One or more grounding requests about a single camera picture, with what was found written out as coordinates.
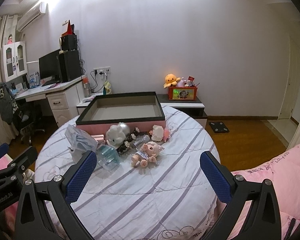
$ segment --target air conditioner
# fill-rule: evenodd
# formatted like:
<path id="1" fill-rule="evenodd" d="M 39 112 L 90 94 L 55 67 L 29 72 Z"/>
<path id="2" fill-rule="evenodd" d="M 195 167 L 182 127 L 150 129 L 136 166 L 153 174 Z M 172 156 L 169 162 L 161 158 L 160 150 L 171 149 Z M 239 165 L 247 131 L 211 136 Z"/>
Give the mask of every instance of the air conditioner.
<path id="1" fill-rule="evenodd" d="M 47 10 L 47 3 L 45 3 L 45 2 L 41 2 L 41 3 L 37 4 L 36 6 L 34 6 L 33 8 L 31 8 L 18 21 L 17 31 L 21 32 L 25 27 L 27 27 L 35 19 L 41 18 L 43 15 L 46 14 L 46 10 Z"/>

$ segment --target orange box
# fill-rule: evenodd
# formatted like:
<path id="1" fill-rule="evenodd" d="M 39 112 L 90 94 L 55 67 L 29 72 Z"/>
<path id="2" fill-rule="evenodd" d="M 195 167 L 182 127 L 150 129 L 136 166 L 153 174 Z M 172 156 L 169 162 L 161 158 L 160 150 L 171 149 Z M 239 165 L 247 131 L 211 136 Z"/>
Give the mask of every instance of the orange box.
<path id="1" fill-rule="evenodd" d="M 197 87 L 169 87 L 169 100 L 195 100 L 197 95 Z"/>

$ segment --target pink box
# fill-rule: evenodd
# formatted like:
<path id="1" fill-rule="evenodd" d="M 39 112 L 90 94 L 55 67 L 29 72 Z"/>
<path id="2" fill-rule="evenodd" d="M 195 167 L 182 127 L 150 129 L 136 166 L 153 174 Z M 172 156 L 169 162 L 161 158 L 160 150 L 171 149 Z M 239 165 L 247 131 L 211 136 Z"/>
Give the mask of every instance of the pink box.
<path id="1" fill-rule="evenodd" d="M 161 125 L 166 127 L 165 116 L 155 92 L 138 92 L 97 96 L 76 124 L 90 135 L 105 134 L 111 125 L 125 122 L 141 132 Z"/>

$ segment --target bed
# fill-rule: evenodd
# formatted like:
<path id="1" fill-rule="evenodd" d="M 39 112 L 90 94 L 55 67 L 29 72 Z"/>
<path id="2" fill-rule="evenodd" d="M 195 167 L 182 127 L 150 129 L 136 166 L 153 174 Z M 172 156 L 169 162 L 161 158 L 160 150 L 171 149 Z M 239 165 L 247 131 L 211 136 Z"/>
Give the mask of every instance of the bed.
<path id="1" fill-rule="evenodd" d="M 203 174 L 199 158 L 217 149 L 202 126 L 171 107 L 163 108 L 171 138 L 163 143 L 158 165 L 132 168 L 131 155 L 109 172 L 97 167 L 79 200 L 71 204 L 94 239 L 199 239 L 213 219 L 216 194 Z M 60 127 L 46 142 L 35 165 L 35 182 L 63 175 L 73 164 L 65 138 L 68 125 Z M 66 238 L 52 205 L 53 223 Z"/>

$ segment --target plastic bag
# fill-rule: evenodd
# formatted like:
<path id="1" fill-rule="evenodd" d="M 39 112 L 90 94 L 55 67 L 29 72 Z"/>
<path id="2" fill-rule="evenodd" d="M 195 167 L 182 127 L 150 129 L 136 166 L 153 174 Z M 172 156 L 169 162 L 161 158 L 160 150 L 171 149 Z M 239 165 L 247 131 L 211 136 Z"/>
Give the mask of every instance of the plastic bag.
<path id="1" fill-rule="evenodd" d="M 77 163 L 86 151 L 93 151 L 97 155 L 98 164 L 105 170 L 110 171 L 120 164 L 119 154 L 114 148 L 103 144 L 99 146 L 87 132 L 69 125 L 65 135 L 74 150 L 71 152 L 74 163 Z"/>
<path id="2" fill-rule="evenodd" d="M 73 125 L 68 125 L 65 135 L 72 149 L 77 149 L 84 152 L 96 152 L 98 142 L 95 139 L 93 139 L 91 135 L 87 132 L 76 128 Z"/>

